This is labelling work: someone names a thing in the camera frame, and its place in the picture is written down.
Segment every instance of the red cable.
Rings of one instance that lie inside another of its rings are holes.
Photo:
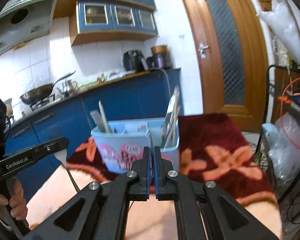
[[[296,78],[294,81],[292,81],[283,91],[282,93],[282,98],[281,98],[281,104],[280,104],[280,119],[281,119],[281,128],[282,128],[282,131],[283,131],[283,134],[284,136],[288,139],[288,141],[294,146],[296,147],[297,149],[300,150],[300,146],[297,145],[286,133],[286,130],[284,129],[284,126],[283,126],[283,118],[282,118],[282,106],[283,106],[283,97],[284,97],[284,94],[285,92],[288,90],[288,88],[296,81],[300,80],[300,77]]]

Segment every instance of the door lock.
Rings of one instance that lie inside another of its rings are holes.
[[[200,52],[202,59],[206,59],[207,56],[206,56],[204,50],[208,49],[208,48],[209,48],[209,46],[208,45],[204,45],[202,42],[199,44],[198,51]]]

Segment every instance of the glass cabinet door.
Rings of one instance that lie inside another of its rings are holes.
[[[138,9],[138,17],[141,31],[157,33],[154,17],[151,12]]]
[[[80,31],[113,29],[110,5],[98,2],[79,2]]]
[[[128,6],[111,5],[114,14],[114,28],[138,30],[134,9]]]

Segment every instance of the door glass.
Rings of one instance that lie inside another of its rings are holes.
[[[143,29],[155,30],[154,20],[151,12],[139,10],[139,17]]]
[[[245,84],[242,49],[237,26],[227,0],[206,0],[221,53],[224,104],[244,105]]]
[[[136,26],[132,8],[126,6],[114,6],[115,16],[118,25]]]
[[[84,4],[86,25],[108,25],[108,16],[105,4]]]

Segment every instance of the human hand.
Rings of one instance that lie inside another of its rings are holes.
[[[26,200],[23,197],[23,189],[21,183],[16,179],[14,185],[15,194],[8,201],[3,195],[0,194],[0,205],[10,205],[12,210],[10,212],[11,216],[16,220],[24,220],[28,214],[28,208],[26,206]],[[5,217],[0,209],[0,219],[5,221]]]

